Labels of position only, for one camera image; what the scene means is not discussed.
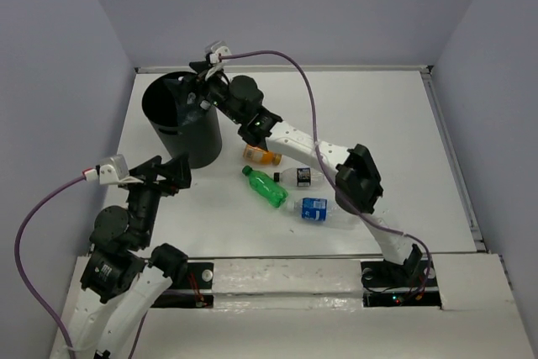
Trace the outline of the orange juice bottle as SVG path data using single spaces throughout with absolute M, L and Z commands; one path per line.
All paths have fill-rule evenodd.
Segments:
M 247 161 L 261 165 L 278 166 L 282 160 L 282 155 L 272 151 L 263 150 L 261 148 L 246 145 L 243 151 L 243 157 Z

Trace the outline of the clear crushed label-less bottle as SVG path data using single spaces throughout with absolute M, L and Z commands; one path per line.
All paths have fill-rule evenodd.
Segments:
M 179 126 L 185 126 L 203 118 L 211 104 L 207 100 L 198 97 L 194 92 L 190 92 L 177 102 L 176 107 L 177 123 Z

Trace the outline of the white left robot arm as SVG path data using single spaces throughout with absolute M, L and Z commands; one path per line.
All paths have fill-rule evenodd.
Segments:
M 64 348 L 56 358 L 115 358 L 151 305 L 181 285 L 187 255 L 170 244 L 144 259 L 137 251 L 150 245 L 159 203 L 191 186 L 188 155 L 163 161 L 154 156 L 128 168 L 122 155 L 85 170 L 88 181 L 127 191 L 124 206 L 102 209 L 94 221 L 92 252 L 81 276 L 81 290 L 67 326 Z

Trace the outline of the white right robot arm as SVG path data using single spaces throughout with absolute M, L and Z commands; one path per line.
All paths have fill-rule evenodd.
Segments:
M 420 264 L 429 265 L 431 254 L 422 240 L 375 215 L 375 205 L 383 195 L 382 179 L 364 145 L 333 145 L 322 141 L 316 128 L 310 135 L 294 128 L 264 106 L 264 93 L 252 77 L 228 78 L 221 66 L 206 62 L 194 62 L 191 68 L 164 78 L 164 87 L 173 99 L 173 117 L 179 124 L 219 110 L 238 125 L 238 134 L 246 144 L 320 171 L 334 189 L 337 204 L 357 216 L 379 245 L 381 274 L 388 283 L 405 285 L 419 277 Z

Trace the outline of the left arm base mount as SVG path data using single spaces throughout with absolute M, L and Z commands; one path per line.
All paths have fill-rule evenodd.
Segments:
M 214 264 L 210 261 L 190 261 L 186 275 L 174 282 L 152 305 L 155 309 L 211 309 Z

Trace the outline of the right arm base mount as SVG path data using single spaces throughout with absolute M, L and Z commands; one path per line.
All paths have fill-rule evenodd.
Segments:
M 361 263 L 362 305 L 364 308 L 437 307 L 441 298 L 434 264 L 427 270 L 427 261 L 419 264 L 418 274 L 411 280 L 397 280 L 388 272 L 384 261 Z

